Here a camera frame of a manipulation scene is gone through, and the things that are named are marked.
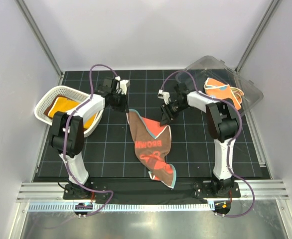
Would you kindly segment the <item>pink brown towel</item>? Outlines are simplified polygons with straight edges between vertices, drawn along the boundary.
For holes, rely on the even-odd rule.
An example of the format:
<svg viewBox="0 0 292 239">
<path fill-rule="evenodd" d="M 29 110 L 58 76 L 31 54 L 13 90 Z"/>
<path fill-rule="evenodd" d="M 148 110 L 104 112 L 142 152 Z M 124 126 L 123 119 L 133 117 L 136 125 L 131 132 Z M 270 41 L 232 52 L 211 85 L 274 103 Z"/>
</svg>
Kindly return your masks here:
<svg viewBox="0 0 292 239">
<path fill-rule="evenodd" d="M 147 168 L 151 180 L 160 181 L 166 187 L 175 187 L 177 172 L 167 163 L 165 157 L 171 150 L 171 128 L 161 126 L 158 121 L 142 117 L 138 111 L 130 109 L 127 113 L 135 155 Z"/>
</svg>

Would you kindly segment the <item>yellow blue patterned towel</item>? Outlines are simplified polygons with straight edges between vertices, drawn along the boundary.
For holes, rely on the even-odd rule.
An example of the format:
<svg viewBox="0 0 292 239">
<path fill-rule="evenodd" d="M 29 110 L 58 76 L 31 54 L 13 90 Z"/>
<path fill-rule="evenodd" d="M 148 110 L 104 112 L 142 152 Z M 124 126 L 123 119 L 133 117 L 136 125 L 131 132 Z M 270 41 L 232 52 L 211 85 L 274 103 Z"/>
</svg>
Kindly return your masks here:
<svg viewBox="0 0 292 239">
<path fill-rule="evenodd" d="M 75 101 L 72 100 L 66 96 L 61 96 L 58 98 L 58 100 L 56 101 L 56 104 L 54 106 L 54 108 L 52 108 L 52 111 L 50 113 L 50 116 L 53 116 L 57 113 L 57 112 L 67 112 L 75 107 L 77 107 L 80 104 L 79 101 Z M 97 114 L 94 114 L 85 124 L 84 124 L 84 130 L 88 130 L 89 128 L 91 128 L 94 125 L 97 125 Z"/>
</svg>

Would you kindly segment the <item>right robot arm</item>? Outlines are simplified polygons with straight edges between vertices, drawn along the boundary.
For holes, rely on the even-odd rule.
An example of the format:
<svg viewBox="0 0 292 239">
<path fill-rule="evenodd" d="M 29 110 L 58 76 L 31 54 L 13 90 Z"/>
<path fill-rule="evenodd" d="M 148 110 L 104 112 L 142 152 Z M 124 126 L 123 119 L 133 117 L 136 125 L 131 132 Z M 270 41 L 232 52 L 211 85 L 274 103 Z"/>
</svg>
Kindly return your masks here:
<svg viewBox="0 0 292 239">
<path fill-rule="evenodd" d="M 158 91 L 157 97 L 163 100 L 160 124 L 169 124 L 187 108 L 196 108 L 206 114 L 208 133 L 214 140 L 215 149 L 210 190 L 215 197 L 225 197 L 235 183 L 233 148 L 242 130 L 240 114 L 229 99 L 218 100 L 202 91 L 190 91 L 184 83 L 177 84 L 174 90 L 174 100 L 163 88 Z"/>
</svg>

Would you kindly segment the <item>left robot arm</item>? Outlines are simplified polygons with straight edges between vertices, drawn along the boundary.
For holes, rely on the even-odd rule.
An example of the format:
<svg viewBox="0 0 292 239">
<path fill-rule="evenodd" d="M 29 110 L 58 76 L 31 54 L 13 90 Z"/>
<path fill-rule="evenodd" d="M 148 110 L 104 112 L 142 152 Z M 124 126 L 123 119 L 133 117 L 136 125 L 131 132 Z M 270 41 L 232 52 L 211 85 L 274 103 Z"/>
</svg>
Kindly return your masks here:
<svg viewBox="0 0 292 239">
<path fill-rule="evenodd" d="M 68 187 L 80 199 L 88 199 L 96 193 L 91 187 L 90 175 L 85 168 L 82 150 L 84 147 L 84 124 L 106 107 L 128 112 L 130 81 L 119 76 L 105 79 L 83 102 L 71 110 L 55 113 L 49 131 L 51 147 L 57 150 L 68 173 Z"/>
</svg>

